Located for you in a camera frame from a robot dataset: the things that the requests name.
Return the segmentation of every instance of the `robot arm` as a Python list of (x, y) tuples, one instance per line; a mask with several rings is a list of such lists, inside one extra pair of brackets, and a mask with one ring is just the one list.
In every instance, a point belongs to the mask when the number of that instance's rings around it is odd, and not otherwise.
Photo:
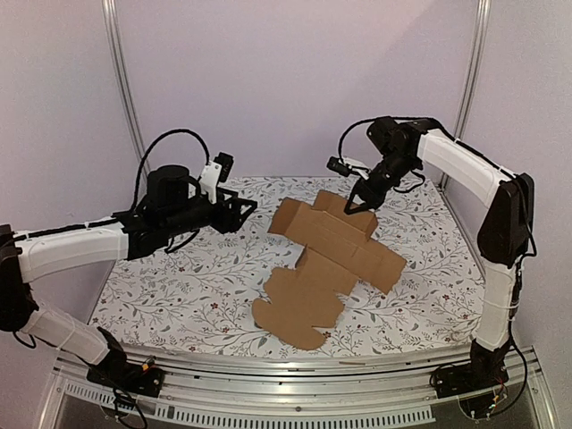
[[(192, 238), (205, 226), (220, 233), (237, 231), (257, 202), (219, 186), (226, 181), (232, 163), (232, 156), (220, 154), (207, 162), (198, 180), (186, 167), (160, 167), (148, 175), (147, 194), (138, 205), (96, 222), (47, 231), (14, 232), (10, 225), (0, 226), (0, 330), (27, 333), (76, 355), (95, 368), (92, 381), (144, 392), (147, 387), (142, 391), (140, 383), (145, 377), (137, 366), (127, 363), (111, 333), (32, 298), (29, 284), (76, 266), (138, 259), (165, 247), (170, 252), (177, 236), (190, 232)], [(125, 375), (134, 370), (141, 376), (127, 383)], [(154, 380), (160, 381), (157, 372)], [(155, 396), (161, 383), (151, 386), (147, 392)]]
[[(534, 200), (534, 183), (527, 174), (515, 175), (455, 140), (436, 120), (419, 118), (397, 122), (376, 118), (367, 136), (383, 156), (373, 169), (364, 169), (340, 156), (328, 168), (344, 176), (359, 176), (345, 211), (351, 215), (376, 209), (405, 174), (431, 164), (473, 192), (488, 209), (477, 244), (484, 258), (485, 294), (481, 323), (471, 349), (474, 388), (506, 380), (503, 358), (510, 346), (509, 323), (517, 310), (520, 262), (526, 253)], [(363, 202), (354, 204), (356, 197)]]

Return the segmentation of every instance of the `white wall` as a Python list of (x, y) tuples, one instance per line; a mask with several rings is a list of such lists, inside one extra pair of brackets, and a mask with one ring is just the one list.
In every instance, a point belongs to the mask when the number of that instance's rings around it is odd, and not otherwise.
[[(137, 161), (98, 1), (4, 0), (0, 14), (0, 222), (42, 229), (130, 204)], [(108, 265), (32, 286), (80, 319)], [(55, 354), (0, 332), (0, 426), (30, 429)]]
[[(144, 140), (190, 127), (235, 175), (330, 175), (347, 126), (366, 117), (434, 115), (452, 127), (477, 1), (228, 0), (118, 2)], [(151, 164), (197, 160), (172, 138)], [(379, 158), (356, 130), (347, 153)]]
[[(572, 425), (572, 3), (492, 2), (483, 68), (465, 141), (536, 184), (534, 236), (516, 327), (534, 344), (562, 427)], [(484, 211), (451, 195), (475, 234)]]

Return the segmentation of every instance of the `cable tie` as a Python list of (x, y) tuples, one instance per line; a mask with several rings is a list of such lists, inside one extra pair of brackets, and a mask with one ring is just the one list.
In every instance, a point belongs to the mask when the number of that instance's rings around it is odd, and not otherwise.
[(62, 350), (62, 347), (67, 344), (67, 342), (72, 338), (72, 335), (73, 335), (73, 334), (76, 332), (76, 330), (77, 330), (77, 326), (76, 326), (76, 324), (75, 324), (75, 320), (73, 319), (73, 317), (71, 317), (70, 315), (67, 315), (67, 316), (69, 316), (69, 319), (70, 319), (70, 322), (71, 322), (71, 331), (70, 331), (70, 334), (66, 337), (66, 339), (63, 340), (63, 342), (62, 342), (59, 346), (57, 346), (57, 347), (55, 348), (57, 351), (61, 351), (61, 350)]
[(518, 308), (518, 303), (514, 306), (508, 306), (508, 307), (499, 306), (498, 304), (495, 304), (494, 302), (491, 302), (491, 301), (487, 301), (486, 299), (483, 299), (483, 303), (488, 304), (488, 305), (493, 306), (493, 307), (496, 307), (496, 308), (500, 308), (501, 310), (514, 310), (515, 308)]

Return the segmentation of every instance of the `floral patterned tablecloth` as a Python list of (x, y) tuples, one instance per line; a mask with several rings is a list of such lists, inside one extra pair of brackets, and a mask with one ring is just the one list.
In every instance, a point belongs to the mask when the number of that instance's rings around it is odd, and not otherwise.
[[(406, 179), (407, 187), (416, 178)], [(343, 178), (244, 178), (229, 189), (259, 208), (236, 234), (204, 229), (186, 248), (115, 265), (91, 323), (124, 342), (203, 353), (265, 358), (379, 355), (470, 341), (484, 282), (434, 185), (390, 192), (377, 211), (374, 238), (408, 260), (388, 295), (359, 282), (322, 348), (298, 350), (257, 328), (255, 298), (276, 266), (293, 267), (302, 247), (267, 234), (280, 201), (311, 203), (317, 191), (343, 196)]]

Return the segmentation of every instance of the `cardboard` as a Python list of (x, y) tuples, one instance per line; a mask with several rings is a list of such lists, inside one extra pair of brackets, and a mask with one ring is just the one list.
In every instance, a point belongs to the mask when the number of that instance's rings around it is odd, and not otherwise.
[(346, 199), (321, 190), (314, 204), (285, 198), (268, 232), (305, 246), (295, 270), (274, 268), (265, 284), (271, 302), (256, 299), (257, 324), (299, 349), (317, 349), (325, 337), (315, 327), (333, 328), (343, 304), (362, 279), (387, 294), (406, 260), (371, 239), (372, 212), (346, 215)]

